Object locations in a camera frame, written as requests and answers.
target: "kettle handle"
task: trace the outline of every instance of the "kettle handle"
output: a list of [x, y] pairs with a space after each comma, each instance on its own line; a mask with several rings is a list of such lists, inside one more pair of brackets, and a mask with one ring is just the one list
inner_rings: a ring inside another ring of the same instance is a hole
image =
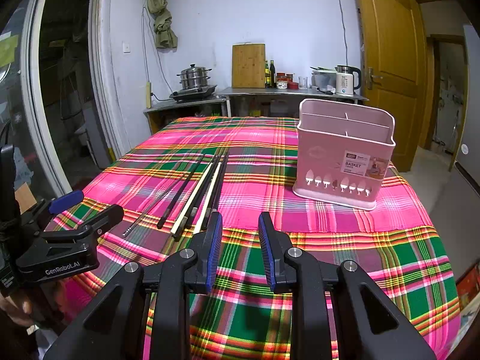
[[358, 85], [353, 87], [353, 90], [356, 90], [362, 85], [362, 71], [358, 67], [350, 67], [350, 69], [352, 69], [352, 74], [353, 72], [358, 74]]

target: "curtain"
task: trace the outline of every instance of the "curtain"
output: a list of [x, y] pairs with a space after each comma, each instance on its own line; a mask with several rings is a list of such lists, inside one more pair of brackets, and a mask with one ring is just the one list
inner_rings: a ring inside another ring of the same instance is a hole
[[147, 0], [148, 10], [156, 16], [155, 45], [158, 48], [177, 47], [178, 38], [170, 28], [172, 15], [167, 9], [167, 0]]

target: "plaid tablecloth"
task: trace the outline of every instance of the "plaid tablecloth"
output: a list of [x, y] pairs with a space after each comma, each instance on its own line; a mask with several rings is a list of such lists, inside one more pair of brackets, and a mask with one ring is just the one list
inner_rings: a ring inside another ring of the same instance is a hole
[[[179, 242], [170, 237], [182, 204], [162, 230], [156, 228], [175, 191], [126, 239], [122, 232], [200, 153], [206, 154], [205, 162], [193, 180], [215, 151], [228, 146], [219, 204], [224, 228], [217, 281], [209, 296], [190, 296], [194, 358], [289, 358], [291, 296], [273, 295], [266, 284], [257, 234], [261, 211], [269, 211], [277, 230], [288, 232], [295, 246], [318, 259], [335, 264], [357, 261], [437, 357], [445, 358], [459, 327], [457, 291], [445, 249], [415, 192], [390, 166], [377, 208], [370, 212], [295, 196], [297, 122], [264, 117], [179, 119], [102, 172], [83, 191], [83, 203], [50, 224], [50, 230], [71, 229], [113, 203], [125, 210], [123, 222], [99, 239], [100, 267], [67, 282], [70, 314], [84, 307], [124, 263], [160, 262], [188, 244], [191, 231]], [[172, 171], [178, 161], [181, 168]], [[180, 203], [193, 185], [191, 181]], [[329, 297], [327, 302], [331, 311]], [[332, 350], [338, 358], [335, 332]]]

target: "wall outlet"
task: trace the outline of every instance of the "wall outlet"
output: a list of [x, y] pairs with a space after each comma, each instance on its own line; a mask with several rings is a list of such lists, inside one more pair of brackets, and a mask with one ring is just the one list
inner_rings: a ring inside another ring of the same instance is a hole
[[147, 108], [152, 108], [152, 83], [147, 81], [147, 85], [145, 85], [145, 94], [146, 94], [146, 103]]

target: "gas stove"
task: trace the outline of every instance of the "gas stove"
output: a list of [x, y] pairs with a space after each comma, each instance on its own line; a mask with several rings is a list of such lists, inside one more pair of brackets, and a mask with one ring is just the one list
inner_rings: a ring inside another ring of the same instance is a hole
[[170, 98], [174, 99], [175, 101], [200, 100], [210, 96], [213, 92], [215, 92], [216, 87], [216, 85], [207, 85], [195, 89], [182, 89], [172, 93]]

